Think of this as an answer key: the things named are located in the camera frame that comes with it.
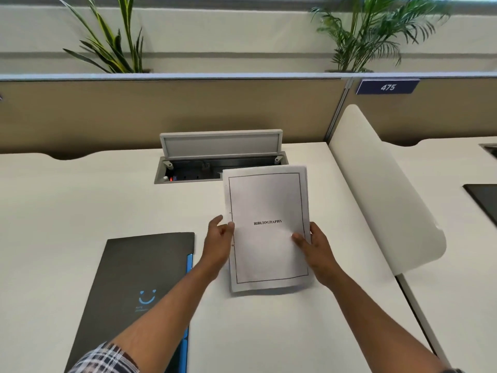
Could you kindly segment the person's right hand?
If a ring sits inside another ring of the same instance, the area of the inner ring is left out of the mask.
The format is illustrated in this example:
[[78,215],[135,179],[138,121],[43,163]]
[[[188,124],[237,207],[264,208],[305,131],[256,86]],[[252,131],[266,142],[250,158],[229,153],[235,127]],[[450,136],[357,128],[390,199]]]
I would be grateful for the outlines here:
[[311,241],[308,243],[311,244],[311,252],[303,253],[305,260],[316,279],[328,289],[332,289],[343,270],[334,257],[326,235],[314,222],[310,222],[310,233]]

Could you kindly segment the person's left hand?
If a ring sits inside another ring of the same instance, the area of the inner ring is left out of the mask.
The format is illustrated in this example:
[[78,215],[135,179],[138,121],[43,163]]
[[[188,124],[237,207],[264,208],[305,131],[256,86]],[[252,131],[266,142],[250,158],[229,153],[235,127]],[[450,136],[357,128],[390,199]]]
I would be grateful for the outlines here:
[[217,276],[229,258],[234,231],[235,224],[232,221],[224,224],[222,229],[209,229],[208,224],[200,264],[214,276]]

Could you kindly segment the white bordered paper stack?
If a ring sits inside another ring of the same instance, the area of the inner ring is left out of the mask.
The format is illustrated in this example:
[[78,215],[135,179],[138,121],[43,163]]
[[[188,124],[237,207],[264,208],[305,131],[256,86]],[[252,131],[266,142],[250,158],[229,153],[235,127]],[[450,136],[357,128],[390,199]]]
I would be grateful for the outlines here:
[[227,220],[235,224],[229,257],[232,293],[305,288],[315,281],[292,235],[310,242],[305,165],[225,169]]

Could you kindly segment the person's left forearm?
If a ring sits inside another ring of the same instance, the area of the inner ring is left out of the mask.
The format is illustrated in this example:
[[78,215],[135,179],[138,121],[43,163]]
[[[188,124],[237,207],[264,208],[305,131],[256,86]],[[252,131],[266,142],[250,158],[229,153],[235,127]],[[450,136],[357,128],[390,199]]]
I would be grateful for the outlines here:
[[140,373],[164,373],[206,289],[226,261],[227,256],[202,257],[151,310],[112,340]]

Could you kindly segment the person's right forearm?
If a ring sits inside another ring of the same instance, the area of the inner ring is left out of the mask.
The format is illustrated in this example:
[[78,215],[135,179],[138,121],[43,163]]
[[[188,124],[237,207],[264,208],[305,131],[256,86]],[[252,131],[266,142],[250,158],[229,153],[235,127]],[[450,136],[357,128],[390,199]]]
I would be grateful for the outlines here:
[[335,296],[371,373],[456,373],[390,317],[341,268],[316,269]]

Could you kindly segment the white curved desk divider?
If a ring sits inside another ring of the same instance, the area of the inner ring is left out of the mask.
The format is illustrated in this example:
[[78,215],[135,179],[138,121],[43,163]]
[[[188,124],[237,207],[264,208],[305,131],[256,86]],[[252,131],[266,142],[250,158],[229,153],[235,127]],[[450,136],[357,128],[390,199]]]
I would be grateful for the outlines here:
[[440,259],[443,229],[357,105],[328,144],[393,275]]

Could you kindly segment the dark grey folder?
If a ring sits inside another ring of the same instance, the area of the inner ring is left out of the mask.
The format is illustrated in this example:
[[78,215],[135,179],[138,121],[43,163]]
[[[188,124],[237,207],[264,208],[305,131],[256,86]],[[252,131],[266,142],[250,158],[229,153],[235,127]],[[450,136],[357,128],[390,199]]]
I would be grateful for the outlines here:
[[64,373],[158,303],[192,269],[194,247],[194,232],[108,239]]

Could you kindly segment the beige partition panel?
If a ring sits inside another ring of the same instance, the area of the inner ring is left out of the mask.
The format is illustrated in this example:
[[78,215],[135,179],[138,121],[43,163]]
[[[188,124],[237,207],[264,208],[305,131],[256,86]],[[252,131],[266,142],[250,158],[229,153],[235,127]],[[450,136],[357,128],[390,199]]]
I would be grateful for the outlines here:
[[347,92],[339,121],[357,105],[381,140],[412,146],[425,139],[497,136],[497,73],[413,75],[410,94],[357,94],[361,80]]
[[0,154],[85,156],[154,149],[160,133],[283,131],[326,140],[346,78],[336,74],[0,75]]

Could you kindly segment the blue number sign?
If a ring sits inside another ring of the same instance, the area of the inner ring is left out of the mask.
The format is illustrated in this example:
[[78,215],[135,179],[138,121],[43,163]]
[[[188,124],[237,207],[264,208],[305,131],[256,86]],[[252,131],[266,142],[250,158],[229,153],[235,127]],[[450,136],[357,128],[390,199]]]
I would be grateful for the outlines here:
[[412,94],[420,79],[364,79],[361,80],[356,95]]

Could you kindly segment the plaid shirt sleeve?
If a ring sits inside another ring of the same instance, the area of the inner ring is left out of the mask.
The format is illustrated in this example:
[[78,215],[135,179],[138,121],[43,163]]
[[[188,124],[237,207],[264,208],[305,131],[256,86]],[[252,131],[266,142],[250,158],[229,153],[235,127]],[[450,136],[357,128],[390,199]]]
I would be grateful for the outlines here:
[[67,373],[140,373],[133,358],[108,342],[83,355]]

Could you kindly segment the black mat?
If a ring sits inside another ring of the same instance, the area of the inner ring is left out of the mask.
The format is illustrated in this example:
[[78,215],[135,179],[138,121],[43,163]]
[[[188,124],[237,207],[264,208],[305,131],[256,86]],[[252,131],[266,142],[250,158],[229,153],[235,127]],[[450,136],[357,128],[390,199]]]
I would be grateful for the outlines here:
[[464,184],[463,188],[497,227],[497,184]]

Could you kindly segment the striped leaf potted plant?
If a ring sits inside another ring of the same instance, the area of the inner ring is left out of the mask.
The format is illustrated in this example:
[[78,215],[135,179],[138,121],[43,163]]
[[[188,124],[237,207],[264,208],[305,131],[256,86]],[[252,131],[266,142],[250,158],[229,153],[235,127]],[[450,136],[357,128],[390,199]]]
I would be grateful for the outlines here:
[[73,58],[88,63],[106,74],[150,74],[152,69],[144,66],[143,28],[136,38],[132,35],[132,17],[135,0],[117,0],[122,18],[123,32],[114,32],[103,14],[98,10],[95,0],[86,0],[87,5],[101,31],[102,38],[90,27],[76,8],[65,0],[58,0],[84,27],[88,36],[79,41],[84,53],[64,48],[63,51]]

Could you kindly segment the green palm potted plant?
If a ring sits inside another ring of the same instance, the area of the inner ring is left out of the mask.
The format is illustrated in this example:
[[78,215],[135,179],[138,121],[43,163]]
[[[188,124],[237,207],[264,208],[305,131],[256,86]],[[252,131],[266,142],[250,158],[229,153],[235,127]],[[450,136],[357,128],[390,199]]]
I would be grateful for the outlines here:
[[335,43],[335,72],[370,73],[379,59],[402,61],[401,45],[424,43],[451,16],[452,0],[343,0],[348,19],[325,6],[311,9],[316,31]]

